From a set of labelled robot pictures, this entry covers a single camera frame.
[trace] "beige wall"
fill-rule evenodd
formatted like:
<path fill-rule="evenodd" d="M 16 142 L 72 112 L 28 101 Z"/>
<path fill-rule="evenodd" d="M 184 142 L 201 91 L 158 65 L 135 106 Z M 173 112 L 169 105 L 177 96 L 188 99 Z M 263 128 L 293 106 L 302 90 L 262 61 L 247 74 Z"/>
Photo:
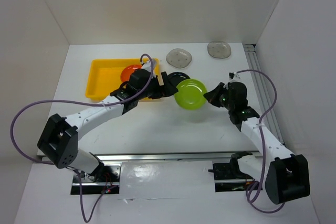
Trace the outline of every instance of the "beige wall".
<path fill-rule="evenodd" d="M 309 162 L 321 224 L 335 223 L 336 0 L 280 0 L 258 44 L 285 142 Z"/>
<path fill-rule="evenodd" d="M 70 44 L 256 43 L 277 0 L 46 0 Z"/>
<path fill-rule="evenodd" d="M 53 98 L 68 47 L 44 0 L 0 0 L 1 223 L 14 222 L 31 168 L 10 142 L 10 122 L 24 105 Z M 29 155 L 37 152 L 49 108 L 33 108 L 18 121 L 16 137 Z"/>

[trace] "yellow tray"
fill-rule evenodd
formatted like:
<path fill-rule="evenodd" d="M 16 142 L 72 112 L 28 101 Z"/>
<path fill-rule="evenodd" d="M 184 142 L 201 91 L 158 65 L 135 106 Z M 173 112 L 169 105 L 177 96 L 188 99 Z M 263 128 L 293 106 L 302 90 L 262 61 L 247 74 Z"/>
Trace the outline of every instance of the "yellow tray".
<path fill-rule="evenodd" d="M 155 74 L 158 76 L 159 61 L 156 61 Z M 119 88 L 121 84 L 120 74 L 129 65 L 140 64 L 139 59 L 110 59 L 93 60 L 91 64 L 88 85 L 85 96 L 94 101 L 105 99 L 112 91 Z"/>

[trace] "wall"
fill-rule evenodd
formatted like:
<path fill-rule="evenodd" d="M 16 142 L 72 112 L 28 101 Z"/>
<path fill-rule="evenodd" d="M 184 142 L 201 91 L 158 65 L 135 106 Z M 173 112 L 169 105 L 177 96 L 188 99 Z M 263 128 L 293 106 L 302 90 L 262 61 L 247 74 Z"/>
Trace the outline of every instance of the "wall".
<path fill-rule="evenodd" d="M 284 140 L 308 158 L 321 224 L 334 223 L 336 0 L 280 0 L 257 44 Z"/>
<path fill-rule="evenodd" d="M 44 0 L 0 0 L 0 207 L 1 223 L 13 223 L 32 164 L 13 148 L 9 125 L 24 105 L 54 96 L 69 44 Z M 16 137 L 30 155 L 50 105 L 25 113 Z"/>
<path fill-rule="evenodd" d="M 256 43 L 277 0 L 46 0 L 70 44 Z"/>

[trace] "white panel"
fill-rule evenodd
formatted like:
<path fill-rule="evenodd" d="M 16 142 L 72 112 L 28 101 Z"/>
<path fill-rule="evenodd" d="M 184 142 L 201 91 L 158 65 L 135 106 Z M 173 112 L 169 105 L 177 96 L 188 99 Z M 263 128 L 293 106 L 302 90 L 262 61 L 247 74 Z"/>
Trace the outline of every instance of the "white panel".
<path fill-rule="evenodd" d="M 10 142 L 10 122 L 28 103 L 54 96 L 68 47 L 43 0 L 0 0 L 0 195 L 7 199 L 1 223 L 13 223 L 31 167 Z M 29 110 L 18 120 L 15 136 L 30 155 L 49 108 Z"/>
<path fill-rule="evenodd" d="M 94 59 L 138 58 L 148 53 L 158 58 L 160 71 L 182 71 L 213 90 L 229 80 L 228 73 L 248 69 L 242 44 L 230 44 L 232 55 L 214 59 L 207 53 L 207 44 L 132 44 L 132 45 L 71 45 L 67 54 L 55 99 L 87 101 L 85 90 Z M 165 57 L 174 48 L 183 48 L 193 56 L 185 69 L 170 66 Z M 260 112 L 256 90 L 250 73 L 241 74 L 248 90 L 250 106 Z M 85 107 L 55 103 L 50 115 L 76 113 Z M 208 103 L 198 110 L 180 108 L 174 97 L 140 102 L 116 119 L 86 134 L 79 146 L 95 154 L 235 152 L 256 150 L 253 143 L 234 126 L 225 108 Z"/>
<path fill-rule="evenodd" d="M 71 44 L 256 43 L 277 0 L 46 0 Z"/>
<path fill-rule="evenodd" d="M 73 173 L 66 169 L 58 170 L 54 166 L 34 164 L 15 224 L 82 224 L 79 196 L 70 195 L 72 175 Z M 213 192 L 207 196 L 200 194 L 198 198 L 192 196 L 191 199 L 122 200 L 120 195 L 106 195 L 97 205 L 90 224 L 318 224 L 310 197 L 286 203 L 277 214 L 263 215 L 246 202 L 245 192 L 242 191 Z M 98 195 L 84 195 L 87 217 L 97 197 Z M 266 198 L 264 191 L 261 192 L 256 205 L 264 210 L 275 208 Z"/>
<path fill-rule="evenodd" d="M 334 223 L 336 0 L 280 0 L 258 44 L 285 143 L 303 153 L 321 224 Z"/>
<path fill-rule="evenodd" d="M 215 191 L 211 161 L 124 163 L 120 195 L 125 199 L 199 198 Z"/>

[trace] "green plate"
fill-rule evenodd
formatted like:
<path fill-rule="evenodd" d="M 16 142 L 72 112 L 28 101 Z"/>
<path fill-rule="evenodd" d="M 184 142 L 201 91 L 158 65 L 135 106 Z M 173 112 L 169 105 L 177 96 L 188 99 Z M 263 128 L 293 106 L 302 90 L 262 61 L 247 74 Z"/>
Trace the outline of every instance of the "green plate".
<path fill-rule="evenodd" d="M 186 110 L 197 110 L 206 102 L 203 97 L 206 88 L 200 81 L 195 79 L 181 81 L 177 85 L 177 89 L 179 91 L 174 95 L 175 101 Z"/>

